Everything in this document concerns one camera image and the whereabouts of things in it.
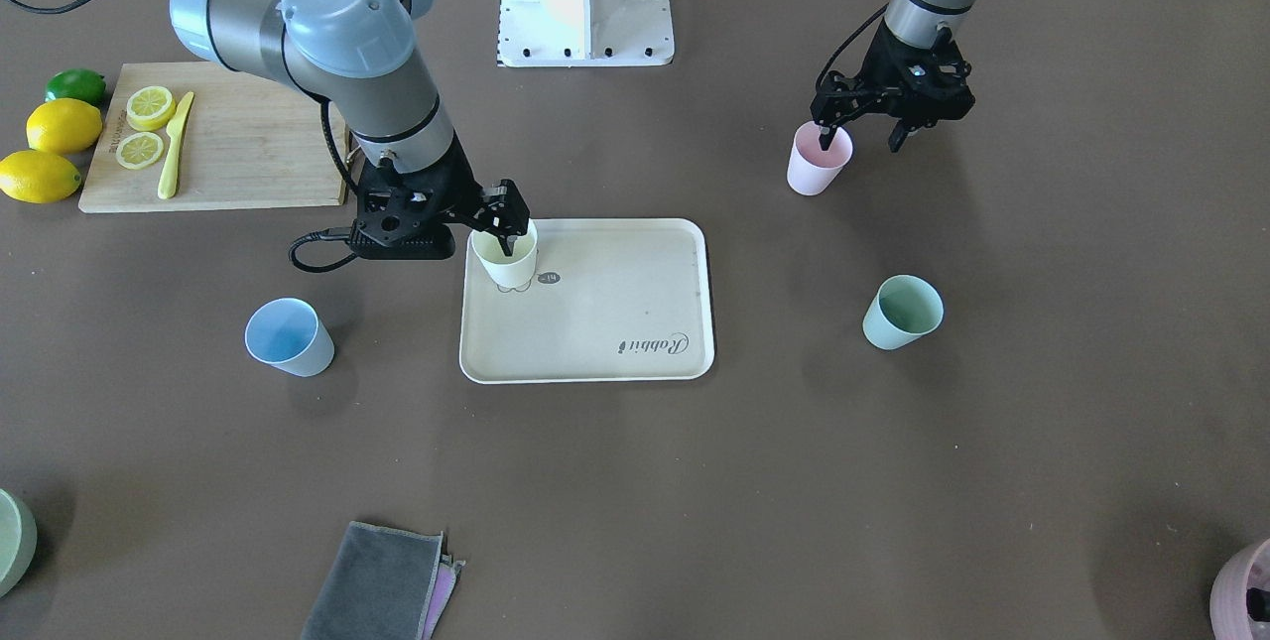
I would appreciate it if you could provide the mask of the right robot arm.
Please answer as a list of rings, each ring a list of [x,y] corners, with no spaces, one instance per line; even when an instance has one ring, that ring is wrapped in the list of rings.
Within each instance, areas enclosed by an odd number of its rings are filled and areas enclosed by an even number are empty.
[[[433,0],[169,0],[174,33],[197,57],[279,83],[337,108],[364,165],[357,215],[314,232],[351,257],[443,260],[464,225],[503,254],[531,215],[513,182],[483,187],[427,70],[417,19]]]

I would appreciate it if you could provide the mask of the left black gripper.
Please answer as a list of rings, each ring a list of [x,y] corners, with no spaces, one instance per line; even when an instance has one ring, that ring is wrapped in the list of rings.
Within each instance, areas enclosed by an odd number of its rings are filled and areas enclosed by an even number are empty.
[[[933,83],[928,75],[911,72],[912,65],[933,63],[933,52],[914,50],[895,39],[880,25],[865,56],[861,70],[847,76],[833,67],[845,50],[869,30],[872,22],[862,22],[852,34],[843,39],[823,69],[814,84],[812,102],[812,121],[820,126],[818,143],[822,151],[829,152],[837,143],[839,126],[851,123],[865,114],[894,117],[895,124],[888,137],[890,152],[900,149],[919,128],[933,128],[939,124],[944,110],[933,99],[933,93],[919,84],[921,79]]]

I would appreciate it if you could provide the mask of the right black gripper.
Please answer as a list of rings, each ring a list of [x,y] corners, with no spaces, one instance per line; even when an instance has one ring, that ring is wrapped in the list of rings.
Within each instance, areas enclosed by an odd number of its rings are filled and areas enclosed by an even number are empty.
[[[362,143],[364,165],[357,184],[387,189],[400,187],[425,202],[425,216],[443,223],[486,223],[497,234],[503,257],[514,257],[519,234],[528,232],[531,213],[518,187],[509,179],[485,188],[472,177],[471,165],[456,133],[441,141]]]

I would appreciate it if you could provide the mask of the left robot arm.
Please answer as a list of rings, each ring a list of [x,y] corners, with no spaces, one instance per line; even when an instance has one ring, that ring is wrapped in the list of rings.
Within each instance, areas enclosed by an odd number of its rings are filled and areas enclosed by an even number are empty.
[[[809,110],[820,128],[820,149],[861,116],[895,119],[892,152],[917,130],[966,116],[975,103],[966,83],[972,66],[955,34],[975,1],[890,0],[874,13],[871,20],[880,24],[859,72],[847,76],[827,63],[818,75]]]

